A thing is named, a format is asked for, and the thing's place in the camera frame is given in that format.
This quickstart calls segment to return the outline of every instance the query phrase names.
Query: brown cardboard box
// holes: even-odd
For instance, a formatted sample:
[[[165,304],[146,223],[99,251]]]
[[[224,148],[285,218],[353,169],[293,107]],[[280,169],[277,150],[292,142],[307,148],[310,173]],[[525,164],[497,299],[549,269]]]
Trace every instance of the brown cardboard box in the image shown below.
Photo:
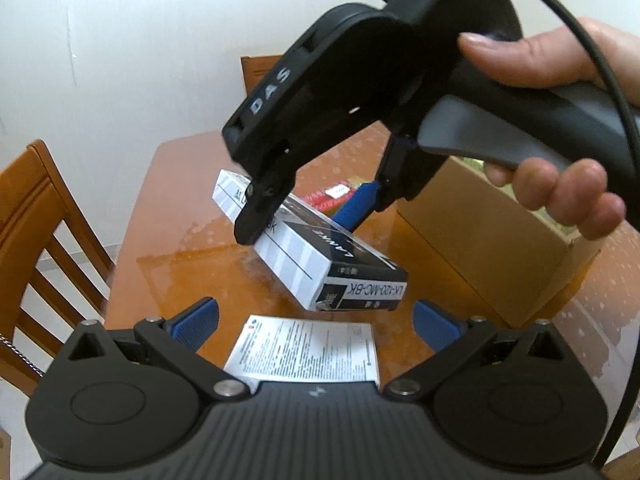
[[[458,158],[413,201],[400,201],[398,211],[513,327],[540,310],[604,243],[563,232]]]
[[[638,480],[640,478],[640,447],[612,460],[602,468],[609,480]]]
[[[11,469],[11,437],[0,430],[0,480],[9,480]]]

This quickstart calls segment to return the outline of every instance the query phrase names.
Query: fingernail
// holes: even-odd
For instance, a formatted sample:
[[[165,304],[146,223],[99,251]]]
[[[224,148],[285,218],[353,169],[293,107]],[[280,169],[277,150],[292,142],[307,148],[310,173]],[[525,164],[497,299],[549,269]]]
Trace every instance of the fingernail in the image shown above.
[[[462,32],[460,38],[473,44],[473,46],[481,46],[483,48],[495,48],[498,45],[498,41],[475,32]]]

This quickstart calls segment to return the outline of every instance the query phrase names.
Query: metal screw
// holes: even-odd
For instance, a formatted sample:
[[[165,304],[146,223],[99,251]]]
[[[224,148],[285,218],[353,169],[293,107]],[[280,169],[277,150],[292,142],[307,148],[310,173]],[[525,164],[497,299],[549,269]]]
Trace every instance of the metal screw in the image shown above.
[[[225,379],[213,385],[213,391],[221,397],[237,397],[244,393],[244,383],[235,379]]]
[[[420,391],[420,383],[413,379],[396,379],[388,384],[389,391],[402,396],[410,396]]]

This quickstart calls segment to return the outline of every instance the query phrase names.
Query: cardboard box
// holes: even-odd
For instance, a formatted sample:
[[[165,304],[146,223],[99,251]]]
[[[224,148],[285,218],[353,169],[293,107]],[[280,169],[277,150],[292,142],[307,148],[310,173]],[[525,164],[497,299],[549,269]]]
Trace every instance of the cardboard box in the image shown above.
[[[0,480],[9,480],[11,471],[11,437],[0,430]]]
[[[510,326],[521,326],[600,250],[450,158],[399,213]]]
[[[213,200],[235,221],[249,180],[222,170]],[[407,273],[305,202],[289,195],[254,249],[307,310],[394,310]]]
[[[640,478],[640,447],[607,463],[602,472],[609,480],[638,480]]]

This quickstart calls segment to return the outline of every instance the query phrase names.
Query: instruction leaflet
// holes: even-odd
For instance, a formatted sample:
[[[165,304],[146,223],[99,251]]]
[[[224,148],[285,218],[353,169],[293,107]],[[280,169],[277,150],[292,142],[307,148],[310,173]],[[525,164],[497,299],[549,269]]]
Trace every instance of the instruction leaflet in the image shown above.
[[[260,381],[380,384],[371,325],[250,316],[225,365],[247,383]]]

